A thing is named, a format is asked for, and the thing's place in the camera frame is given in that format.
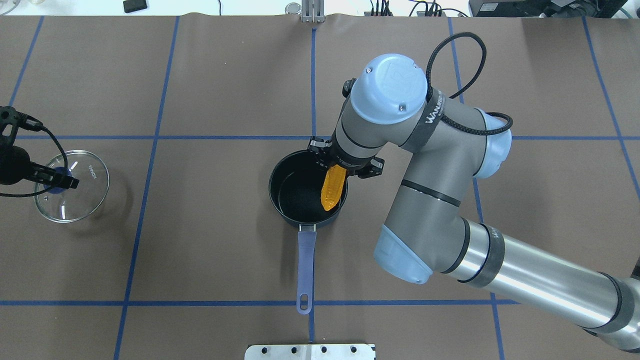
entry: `white bracket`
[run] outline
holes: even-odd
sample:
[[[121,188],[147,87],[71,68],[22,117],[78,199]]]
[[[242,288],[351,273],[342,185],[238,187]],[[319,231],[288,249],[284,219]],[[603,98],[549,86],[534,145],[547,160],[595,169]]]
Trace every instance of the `white bracket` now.
[[[324,22],[324,0],[302,0],[302,22]]]
[[[376,360],[374,344],[252,345],[244,360]]]

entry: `white label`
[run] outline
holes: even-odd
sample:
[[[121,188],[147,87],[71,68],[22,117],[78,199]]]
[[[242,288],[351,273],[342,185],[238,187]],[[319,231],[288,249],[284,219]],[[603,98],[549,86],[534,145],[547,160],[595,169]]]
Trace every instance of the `white label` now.
[[[480,11],[482,12],[492,12],[498,7],[498,3],[486,3],[480,6]]]

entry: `brand logo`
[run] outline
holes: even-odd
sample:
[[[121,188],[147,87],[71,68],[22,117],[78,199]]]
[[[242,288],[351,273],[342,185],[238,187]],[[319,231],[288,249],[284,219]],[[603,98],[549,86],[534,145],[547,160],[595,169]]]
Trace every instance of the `brand logo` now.
[[[427,116],[427,120],[424,121],[425,124],[432,124],[436,119],[436,115],[440,112],[440,108],[442,107],[442,96],[438,96],[438,102],[436,103],[435,109]]]
[[[98,177],[95,175],[95,171],[93,171],[93,166],[89,165],[89,172],[91,173],[91,176],[93,176],[94,179],[97,179]]]

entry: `white metal plate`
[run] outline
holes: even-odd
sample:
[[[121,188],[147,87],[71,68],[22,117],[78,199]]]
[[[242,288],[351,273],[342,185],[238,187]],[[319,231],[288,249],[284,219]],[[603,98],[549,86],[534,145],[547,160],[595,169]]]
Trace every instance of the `white metal plate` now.
[[[244,360],[376,360],[374,344],[252,345]]]

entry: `black pot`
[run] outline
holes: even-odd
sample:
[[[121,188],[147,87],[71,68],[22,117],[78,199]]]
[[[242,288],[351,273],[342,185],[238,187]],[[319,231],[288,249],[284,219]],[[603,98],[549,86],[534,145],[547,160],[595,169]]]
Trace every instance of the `black pot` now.
[[[320,166],[313,152],[301,150],[285,156],[269,178],[271,203],[286,222],[298,232],[298,312],[306,315],[313,307],[314,251],[316,228],[330,224],[347,198],[344,180],[338,204],[325,211],[320,201],[327,169]]]

